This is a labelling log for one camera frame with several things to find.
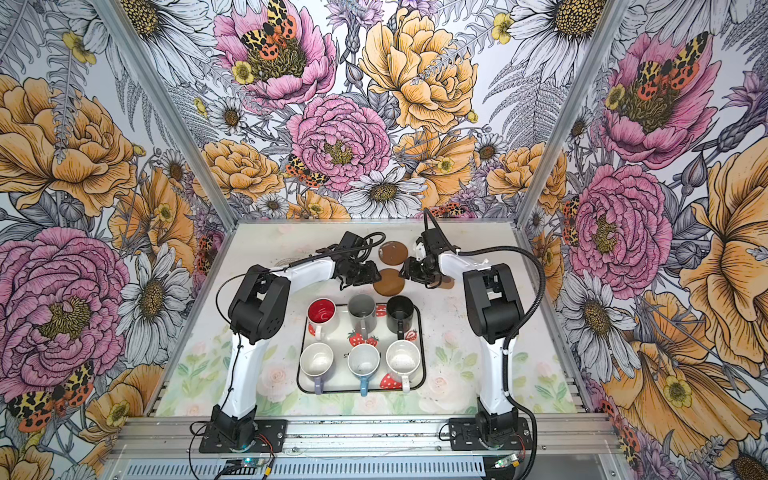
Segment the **paw shaped wooden coaster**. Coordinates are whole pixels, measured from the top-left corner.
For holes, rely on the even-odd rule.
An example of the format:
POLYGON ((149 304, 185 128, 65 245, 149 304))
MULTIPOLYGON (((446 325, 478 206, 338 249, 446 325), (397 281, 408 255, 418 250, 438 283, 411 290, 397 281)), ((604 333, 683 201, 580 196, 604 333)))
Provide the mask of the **paw shaped wooden coaster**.
POLYGON ((437 285, 437 287, 440 289, 448 289, 448 290, 452 289, 454 286, 455 286, 455 280, 452 277, 446 276, 446 275, 443 275, 441 277, 437 285))

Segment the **scratched dark wooden coaster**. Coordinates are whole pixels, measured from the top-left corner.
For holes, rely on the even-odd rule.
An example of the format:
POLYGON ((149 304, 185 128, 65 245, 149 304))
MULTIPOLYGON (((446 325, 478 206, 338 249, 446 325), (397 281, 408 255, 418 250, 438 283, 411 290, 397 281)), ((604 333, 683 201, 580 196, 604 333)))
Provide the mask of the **scratched dark wooden coaster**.
POLYGON ((387 241, 378 250, 379 259, 386 265, 402 265, 409 257, 409 251, 405 244, 399 241, 387 241))

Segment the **plain round wooden coaster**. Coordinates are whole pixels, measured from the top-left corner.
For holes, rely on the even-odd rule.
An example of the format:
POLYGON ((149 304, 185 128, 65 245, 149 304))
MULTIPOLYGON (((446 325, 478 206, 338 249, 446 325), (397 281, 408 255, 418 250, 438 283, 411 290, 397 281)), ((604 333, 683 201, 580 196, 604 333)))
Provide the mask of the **plain round wooden coaster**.
POLYGON ((381 279, 373 284, 374 290, 381 296, 392 297, 399 295, 405 286, 405 279, 399 271, 392 268, 380 271, 381 279))

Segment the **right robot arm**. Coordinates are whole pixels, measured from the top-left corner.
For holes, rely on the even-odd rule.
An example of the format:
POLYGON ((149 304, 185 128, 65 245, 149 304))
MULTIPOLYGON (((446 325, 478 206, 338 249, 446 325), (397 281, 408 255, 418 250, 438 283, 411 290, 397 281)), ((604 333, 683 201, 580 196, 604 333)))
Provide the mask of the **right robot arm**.
POLYGON ((463 286, 469 326, 481 342, 478 438, 488 447, 502 445, 519 427, 520 411, 511 402, 509 388, 509 353, 524 317, 509 266, 469 256, 451 245, 439 228, 427 227, 400 276, 425 286, 450 277, 463 286))

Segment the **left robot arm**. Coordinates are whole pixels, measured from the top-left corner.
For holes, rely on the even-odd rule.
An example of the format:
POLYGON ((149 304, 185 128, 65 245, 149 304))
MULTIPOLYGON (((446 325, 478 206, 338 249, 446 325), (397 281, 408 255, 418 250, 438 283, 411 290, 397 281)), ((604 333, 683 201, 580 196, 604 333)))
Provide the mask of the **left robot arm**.
POLYGON ((338 279, 343 288, 382 279, 372 260, 319 254, 286 267, 254 265, 248 269, 228 308, 232 360, 222 399, 213 407, 210 428, 235 450, 256 437, 256 381, 268 341, 282 328, 288 300, 312 284, 338 279))

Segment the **grey mug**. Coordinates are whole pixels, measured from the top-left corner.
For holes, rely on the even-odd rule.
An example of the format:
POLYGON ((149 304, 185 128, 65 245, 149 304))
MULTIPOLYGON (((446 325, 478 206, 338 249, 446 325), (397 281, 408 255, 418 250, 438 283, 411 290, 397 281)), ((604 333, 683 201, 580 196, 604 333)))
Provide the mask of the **grey mug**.
POLYGON ((377 325, 375 300, 368 295, 355 295, 349 300, 347 309, 354 331, 367 340, 377 325))

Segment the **black mug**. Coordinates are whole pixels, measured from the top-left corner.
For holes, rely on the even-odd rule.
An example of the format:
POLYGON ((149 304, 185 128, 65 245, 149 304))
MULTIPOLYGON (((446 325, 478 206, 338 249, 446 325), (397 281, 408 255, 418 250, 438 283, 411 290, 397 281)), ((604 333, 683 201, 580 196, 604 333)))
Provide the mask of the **black mug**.
POLYGON ((404 340, 405 334, 411 329, 414 311, 413 302, 406 296, 393 296, 387 301, 386 324, 398 340, 404 340))

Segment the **red interior mug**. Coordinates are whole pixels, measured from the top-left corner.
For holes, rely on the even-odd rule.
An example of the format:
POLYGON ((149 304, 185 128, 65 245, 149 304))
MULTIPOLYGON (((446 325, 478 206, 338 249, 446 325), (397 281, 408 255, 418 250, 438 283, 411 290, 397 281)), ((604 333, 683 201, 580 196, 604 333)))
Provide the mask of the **red interior mug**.
POLYGON ((316 341, 325 341, 339 325, 336 304, 327 298, 314 300, 307 309, 308 331, 316 341))

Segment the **strawberry print serving tray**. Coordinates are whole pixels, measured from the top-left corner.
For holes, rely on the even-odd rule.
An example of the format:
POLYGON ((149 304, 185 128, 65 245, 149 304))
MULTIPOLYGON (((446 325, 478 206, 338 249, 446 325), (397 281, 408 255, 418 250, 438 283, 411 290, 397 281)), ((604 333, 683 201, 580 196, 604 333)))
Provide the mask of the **strawberry print serving tray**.
POLYGON ((373 331, 365 333, 345 304, 335 306, 335 329, 326 333, 309 319, 300 349, 296 381, 306 394, 419 389, 427 379, 422 319, 418 308, 403 327, 390 330, 386 305, 377 305, 373 331))

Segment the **green circuit board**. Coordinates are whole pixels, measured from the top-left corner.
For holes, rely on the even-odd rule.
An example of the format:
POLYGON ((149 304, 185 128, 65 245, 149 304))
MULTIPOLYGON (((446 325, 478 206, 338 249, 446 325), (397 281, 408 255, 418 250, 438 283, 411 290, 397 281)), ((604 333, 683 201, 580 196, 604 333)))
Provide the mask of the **green circuit board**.
POLYGON ((245 458, 228 461, 226 475, 261 478, 267 470, 270 461, 267 458, 245 458))

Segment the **aluminium front rail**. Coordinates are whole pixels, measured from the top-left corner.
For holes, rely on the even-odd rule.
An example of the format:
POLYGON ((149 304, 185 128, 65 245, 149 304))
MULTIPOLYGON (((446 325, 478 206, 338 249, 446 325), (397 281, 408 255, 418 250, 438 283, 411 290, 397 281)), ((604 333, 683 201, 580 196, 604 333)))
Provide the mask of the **aluminium front rail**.
MULTIPOLYGON (((114 441, 111 459, 229 459, 265 457, 266 446, 245 451, 225 446, 202 452, 208 438, 192 434, 193 417, 151 417, 128 421, 114 441)), ((447 416, 296 416, 271 440, 279 458, 333 458, 427 455, 494 455, 514 450, 522 433, 488 445, 470 443, 449 426, 447 416)), ((541 414, 537 417, 539 455, 617 454, 619 440, 603 414, 541 414)))

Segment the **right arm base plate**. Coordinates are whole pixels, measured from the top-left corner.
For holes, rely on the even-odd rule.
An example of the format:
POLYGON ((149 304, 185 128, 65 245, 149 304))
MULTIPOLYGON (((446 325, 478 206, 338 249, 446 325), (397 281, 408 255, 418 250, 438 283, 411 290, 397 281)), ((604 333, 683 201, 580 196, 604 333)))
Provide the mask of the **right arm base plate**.
POLYGON ((533 448, 532 430, 524 417, 518 417, 515 422, 507 417, 482 415, 451 418, 448 430, 453 451, 530 451, 533 448))

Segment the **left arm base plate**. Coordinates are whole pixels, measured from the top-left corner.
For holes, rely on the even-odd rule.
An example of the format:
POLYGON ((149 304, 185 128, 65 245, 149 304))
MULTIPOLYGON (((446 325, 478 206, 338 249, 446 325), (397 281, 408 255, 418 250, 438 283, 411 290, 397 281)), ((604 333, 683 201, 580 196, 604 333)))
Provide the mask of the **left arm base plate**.
POLYGON ((205 454, 279 453, 286 429, 285 420, 219 418, 205 427, 197 450, 205 454))

